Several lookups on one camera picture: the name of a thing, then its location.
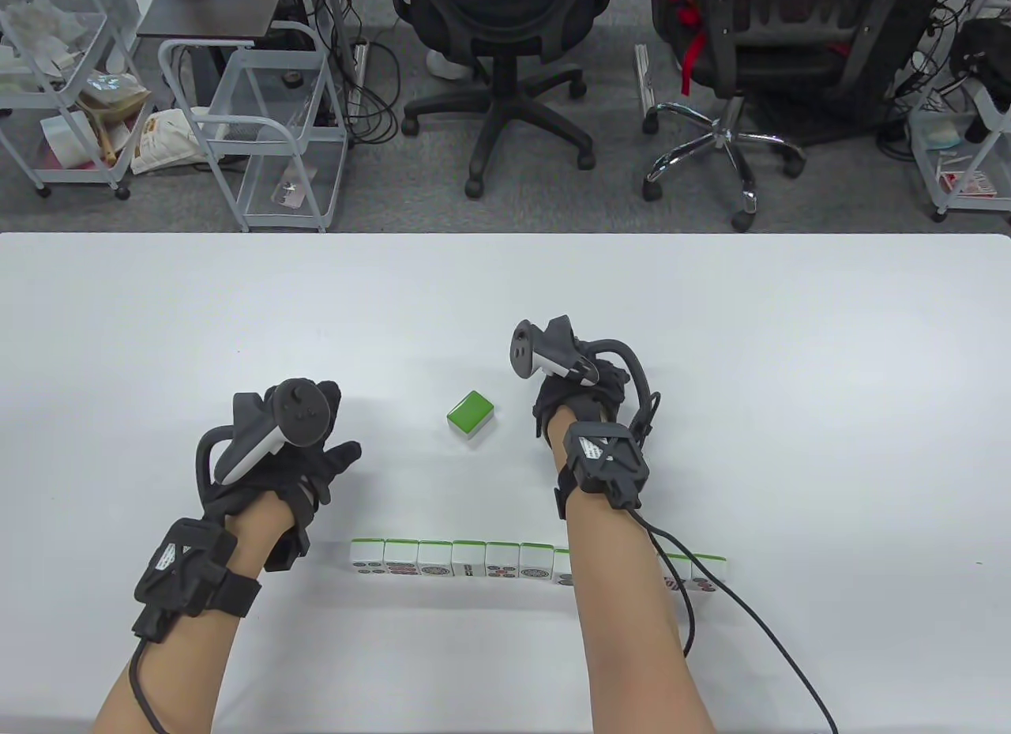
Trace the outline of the person's left hand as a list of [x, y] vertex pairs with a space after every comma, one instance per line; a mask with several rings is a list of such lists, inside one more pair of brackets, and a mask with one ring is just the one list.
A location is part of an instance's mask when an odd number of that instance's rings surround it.
[[232, 396], [232, 423], [207, 431], [197, 448], [205, 520], [225, 522], [273, 492], [292, 516], [265, 570], [286, 571], [310, 547], [307, 528], [331, 502], [333, 479], [361, 457], [358, 442], [325, 448], [342, 391], [331, 380], [290, 378], [264, 394]]

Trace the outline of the person's right hand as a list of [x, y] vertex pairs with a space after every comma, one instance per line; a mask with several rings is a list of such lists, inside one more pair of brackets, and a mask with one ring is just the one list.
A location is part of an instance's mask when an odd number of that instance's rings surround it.
[[557, 375], [548, 375], [542, 383], [533, 416], [536, 435], [550, 442], [547, 427], [560, 408], [568, 408], [578, 421], [616, 421], [618, 410], [625, 400], [625, 386], [631, 380], [629, 373], [607, 361], [592, 359], [599, 381], [584, 386], [580, 382]]

